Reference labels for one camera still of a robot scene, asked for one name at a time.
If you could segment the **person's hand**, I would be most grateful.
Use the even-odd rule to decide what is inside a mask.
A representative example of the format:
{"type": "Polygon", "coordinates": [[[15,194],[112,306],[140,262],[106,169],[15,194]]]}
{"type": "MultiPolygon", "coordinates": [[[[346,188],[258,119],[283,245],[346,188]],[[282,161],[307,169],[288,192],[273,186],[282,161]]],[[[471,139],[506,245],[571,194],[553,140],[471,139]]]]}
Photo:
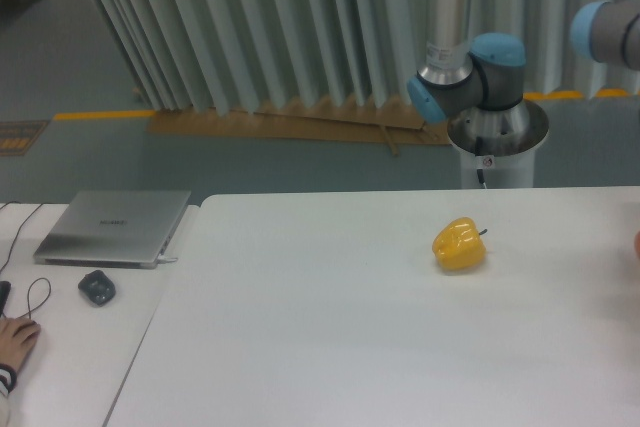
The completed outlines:
{"type": "Polygon", "coordinates": [[[39,323],[28,318],[1,319],[1,364],[18,373],[36,345],[39,323]]]}

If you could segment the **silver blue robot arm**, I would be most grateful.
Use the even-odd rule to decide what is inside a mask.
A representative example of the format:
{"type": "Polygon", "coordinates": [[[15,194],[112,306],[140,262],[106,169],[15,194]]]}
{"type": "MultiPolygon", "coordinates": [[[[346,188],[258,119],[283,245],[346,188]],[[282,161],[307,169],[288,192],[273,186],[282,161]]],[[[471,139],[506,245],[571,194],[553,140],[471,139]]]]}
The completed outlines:
{"type": "Polygon", "coordinates": [[[406,84],[429,124],[446,122],[454,144],[475,154],[522,151],[549,131],[544,111],[524,98],[526,48],[520,38],[469,36],[471,0],[428,0],[426,58],[406,84]]]}

